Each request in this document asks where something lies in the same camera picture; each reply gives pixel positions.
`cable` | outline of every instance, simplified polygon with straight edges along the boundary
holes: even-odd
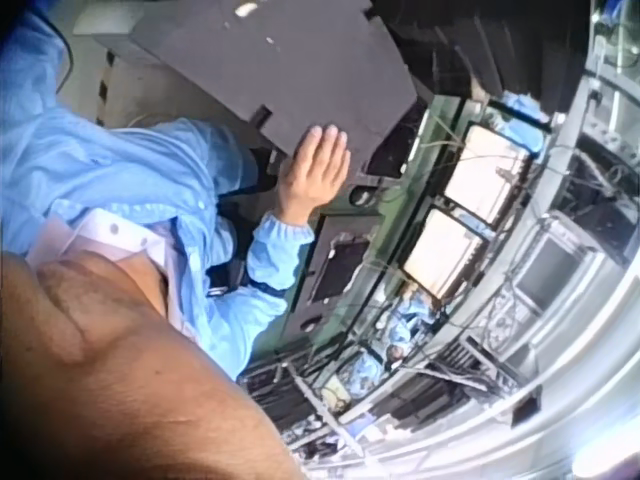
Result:
[[[75,66],[75,62],[74,62],[74,58],[73,58],[73,51],[71,50],[71,45],[69,45],[69,42],[67,41],[66,37],[62,34],[62,32],[58,29],[58,27],[56,27],[53,24],[53,22],[51,20],[49,20],[44,14],[42,14],[42,13],[40,13],[38,11],[32,10],[32,13],[36,17],[38,17],[40,20],[42,20],[44,23],[47,24],[47,26],[53,31],[53,33],[56,34],[56,36],[64,44],[64,48],[67,50],[67,56],[69,58],[69,68],[67,69],[66,73],[64,74],[64,77],[62,77],[62,80],[60,81],[60,84],[56,88],[56,94],[58,94],[58,93],[60,93],[62,88],[65,86],[65,84],[69,80],[69,77],[71,77],[71,73],[73,72],[73,69],[74,69],[74,66]]]

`rectangular hole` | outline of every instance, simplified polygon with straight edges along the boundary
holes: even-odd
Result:
[[[373,6],[367,8],[362,13],[364,13],[364,18],[367,19],[367,22],[370,22],[371,20],[373,20],[374,18],[376,18],[378,16],[378,14],[375,11],[375,7],[373,7]]]
[[[249,124],[257,128],[258,130],[262,130],[265,124],[269,121],[273,112],[269,110],[266,106],[261,105],[258,110],[251,116],[249,120]]]

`wrist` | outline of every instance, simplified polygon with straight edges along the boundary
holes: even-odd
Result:
[[[281,208],[278,206],[274,210],[273,216],[286,225],[306,227],[309,224],[312,211],[306,208]]]

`fingers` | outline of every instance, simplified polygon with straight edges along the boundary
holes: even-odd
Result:
[[[331,182],[344,182],[349,171],[351,153],[347,134],[335,125],[322,131],[313,127],[302,141],[292,169],[297,175],[313,175]]]
[[[345,150],[342,153],[340,168],[336,172],[333,177],[333,182],[337,185],[342,185],[344,181],[347,179],[347,175],[349,174],[349,165],[351,164],[351,152],[349,150]]]
[[[329,159],[329,163],[327,164],[327,168],[324,172],[324,178],[329,181],[333,181],[336,178],[337,173],[340,171],[340,166],[342,165],[346,150],[347,134],[345,132],[340,132],[333,147],[333,152],[331,152],[331,158]]]
[[[313,160],[321,138],[322,128],[316,126],[309,130],[296,153],[296,158],[292,167],[296,173],[306,176],[309,172],[309,169],[313,165]]]
[[[311,175],[324,176],[331,161],[337,138],[338,128],[335,125],[331,125],[324,131],[322,142],[316,151],[316,158],[313,160],[313,166],[309,172]]]

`black strap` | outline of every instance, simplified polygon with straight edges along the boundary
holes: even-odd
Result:
[[[244,275],[242,277],[242,281],[240,282],[240,285],[242,285],[243,287],[251,286],[256,290],[260,290],[262,293],[266,295],[270,295],[276,298],[284,298],[288,291],[287,288],[285,288],[284,290],[278,290],[276,288],[273,288],[270,285],[267,285],[266,283],[256,282],[254,279],[252,279],[249,276],[249,272],[247,272],[246,270],[244,271]]]
[[[364,348],[367,353],[369,355],[371,355],[373,357],[373,359],[378,362],[380,365],[382,365],[383,367],[386,365],[386,360],[384,358],[382,358],[382,356],[376,352],[373,348],[371,348],[371,345],[369,345],[366,342],[360,342],[359,345]]]

